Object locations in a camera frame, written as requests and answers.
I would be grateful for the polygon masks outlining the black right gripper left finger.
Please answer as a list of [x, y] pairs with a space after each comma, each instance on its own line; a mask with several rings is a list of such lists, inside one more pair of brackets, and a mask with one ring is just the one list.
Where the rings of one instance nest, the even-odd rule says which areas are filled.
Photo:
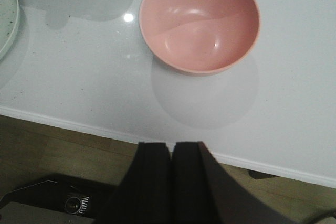
[[164, 143], [138, 144], [122, 182], [96, 223], [170, 223], [170, 154]]

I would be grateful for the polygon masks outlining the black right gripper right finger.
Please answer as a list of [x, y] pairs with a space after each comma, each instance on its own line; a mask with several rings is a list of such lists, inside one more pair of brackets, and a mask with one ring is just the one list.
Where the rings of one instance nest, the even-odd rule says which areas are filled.
[[292, 223], [243, 188], [203, 142], [178, 142], [172, 156], [174, 223]]

